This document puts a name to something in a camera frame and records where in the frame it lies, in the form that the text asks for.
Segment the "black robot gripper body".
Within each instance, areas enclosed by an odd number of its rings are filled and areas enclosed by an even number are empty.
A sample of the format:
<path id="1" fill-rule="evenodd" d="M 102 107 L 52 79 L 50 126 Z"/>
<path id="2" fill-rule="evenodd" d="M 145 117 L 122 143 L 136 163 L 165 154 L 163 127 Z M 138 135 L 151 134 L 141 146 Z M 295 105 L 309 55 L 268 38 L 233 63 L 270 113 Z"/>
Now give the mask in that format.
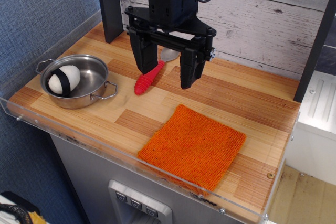
<path id="1" fill-rule="evenodd" d="M 198 51 L 205 61 L 214 58 L 216 30 L 197 18 L 198 4 L 210 0 L 148 0 L 148 7 L 128 6 L 129 31 L 147 34 L 155 44 L 181 52 Z"/>

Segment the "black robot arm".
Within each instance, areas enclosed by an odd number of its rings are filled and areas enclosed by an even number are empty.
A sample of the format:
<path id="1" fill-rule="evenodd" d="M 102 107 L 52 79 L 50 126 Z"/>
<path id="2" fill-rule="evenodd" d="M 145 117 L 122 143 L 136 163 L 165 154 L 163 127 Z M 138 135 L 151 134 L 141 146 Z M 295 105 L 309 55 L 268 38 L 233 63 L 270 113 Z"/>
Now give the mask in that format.
<path id="1" fill-rule="evenodd" d="M 181 88 L 201 77 L 205 62 L 215 56 L 216 30 L 197 18 L 203 0 L 148 0 L 148 7 L 129 6 L 127 27 L 137 68 L 142 75 L 134 86 L 137 95 L 153 83 L 164 64 L 180 59 Z"/>

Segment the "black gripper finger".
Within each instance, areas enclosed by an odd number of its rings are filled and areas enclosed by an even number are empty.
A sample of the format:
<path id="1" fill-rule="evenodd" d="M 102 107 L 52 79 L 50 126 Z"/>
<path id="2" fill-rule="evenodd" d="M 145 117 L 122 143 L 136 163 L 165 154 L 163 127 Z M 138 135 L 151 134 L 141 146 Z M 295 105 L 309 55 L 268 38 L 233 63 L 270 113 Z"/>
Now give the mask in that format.
<path id="1" fill-rule="evenodd" d="M 188 89 L 202 76 L 205 60 L 198 55 L 198 51 L 186 48 L 180 56 L 181 88 Z"/>
<path id="2" fill-rule="evenodd" d="M 137 68 L 142 74 L 146 74 L 158 65 L 157 44 L 144 33 L 129 31 L 129 35 Z"/>

